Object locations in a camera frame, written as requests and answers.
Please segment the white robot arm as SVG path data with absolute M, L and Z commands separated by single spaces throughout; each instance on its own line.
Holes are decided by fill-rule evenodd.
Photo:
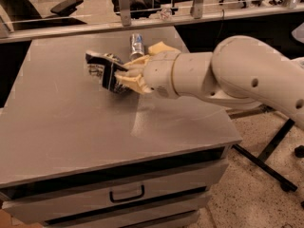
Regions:
M 115 78 L 145 94 L 181 96 L 234 109 L 265 104 L 304 128 L 304 67 L 249 36 L 232 36 L 212 52 L 182 53 L 161 44 L 125 64 Z

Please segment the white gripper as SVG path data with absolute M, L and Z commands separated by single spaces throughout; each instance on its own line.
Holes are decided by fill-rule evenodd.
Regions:
M 152 57 L 144 55 L 125 63 L 127 70 L 143 70 L 136 77 L 115 74 L 120 85 L 126 86 L 139 94 L 154 93 L 157 97 L 177 99 L 179 97 L 173 86 L 172 73 L 176 59 L 180 55 L 177 51 L 162 51 Z

